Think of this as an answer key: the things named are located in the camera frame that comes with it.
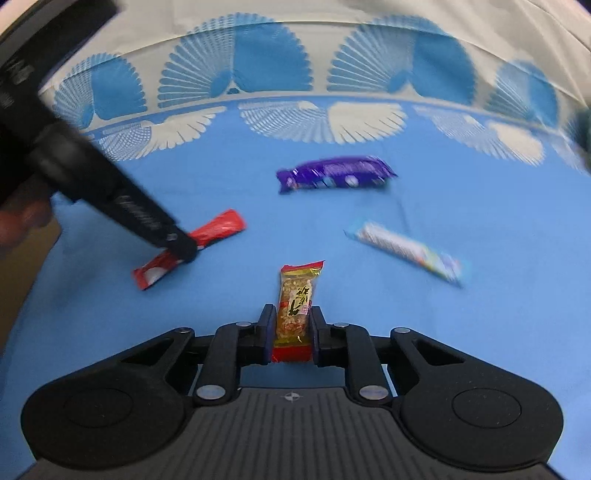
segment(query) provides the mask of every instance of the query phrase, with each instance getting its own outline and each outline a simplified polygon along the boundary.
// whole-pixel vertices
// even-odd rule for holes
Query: red snack wrapper
[[[245,228],[246,223],[236,210],[226,210],[211,222],[193,230],[189,236],[197,242],[198,249],[202,250],[218,240],[242,232]],[[181,263],[182,260],[165,250],[143,267],[133,271],[135,282],[140,290],[145,290]]]

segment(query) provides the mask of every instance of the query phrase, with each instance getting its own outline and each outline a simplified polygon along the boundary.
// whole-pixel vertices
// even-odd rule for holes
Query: fabric backdrop
[[[0,363],[0,478],[33,461],[39,386],[178,326],[198,335],[276,303],[283,264],[326,260],[328,322],[409,326],[548,388],[551,464],[591,472],[591,20],[550,0],[128,0],[42,97],[191,230],[248,229],[140,292],[157,252],[55,198],[63,234]],[[275,171],[377,155],[385,190],[277,195]],[[472,264],[453,287],[347,239],[362,218]],[[243,380],[319,382],[279,365]],[[322,381],[338,382],[335,372]]]

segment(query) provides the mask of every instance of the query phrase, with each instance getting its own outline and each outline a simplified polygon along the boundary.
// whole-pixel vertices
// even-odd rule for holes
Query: screw
[[[366,385],[359,390],[359,395],[366,400],[383,400],[388,396],[388,389],[379,385]]]
[[[197,389],[197,396],[204,400],[219,400],[226,394],[226,389],[220,385],[203,385]]]

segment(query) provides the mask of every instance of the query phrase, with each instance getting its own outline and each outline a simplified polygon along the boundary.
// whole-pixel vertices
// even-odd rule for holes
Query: food package
[[[323,266],[324,262],[316,262],[298,266],[284,265],[281,269],[281,294],[273,361],[304,362],[310,359],[308,313],[312,307],[316,278]]]
[[[325,158],[277,172],[280,193],[327,187],[380,187],[396,176],[385,162],[370,155]]]
[[[464,263],[451,255],[433,251],[427,245],[391,232],[377,223],[363,221],[345,233],[355,240],[418,264],[450,283],[461,286],[465,282]]]
[[[238,212],[227,210],[215,217],[211,222],[191,232],[189,236],[197,242],[197,249],[202,250],[216,241],[242,232],[245,228],[246,223]],[[183,263],[182,260],[176,258],[170,251],[165,250],[143,267],[136,268],[133,271],[135,282],[140,290],[145,290],[181,263]]]

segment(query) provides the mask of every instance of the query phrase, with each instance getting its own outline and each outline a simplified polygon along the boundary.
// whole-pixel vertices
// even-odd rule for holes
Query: white fan pattern
[[[155,150],[174,148],[198,139],[212,119],[226,110],[217,106],[194,112],[170,115],[162,123],[142,120],[99,140],[99,145],[113,160],[145,157]]]
[[[335,102],[328,108],[307,100],[238,105],[253,132],[279,140],[357,143],[402,131],[406,114],[397,103]]]
[[[467,147],[495,158],[520,160],[540,165],[544,160],[542,142],[527,129],[495,121],[484,125],[472,115],[439,108],[416,106],[416,112],[429,118],[435,127]]]
[[[550,145],[569,167],[581,173],[589,173],[585,162],[586,152],[575,142],[556,135],[550,138]]]

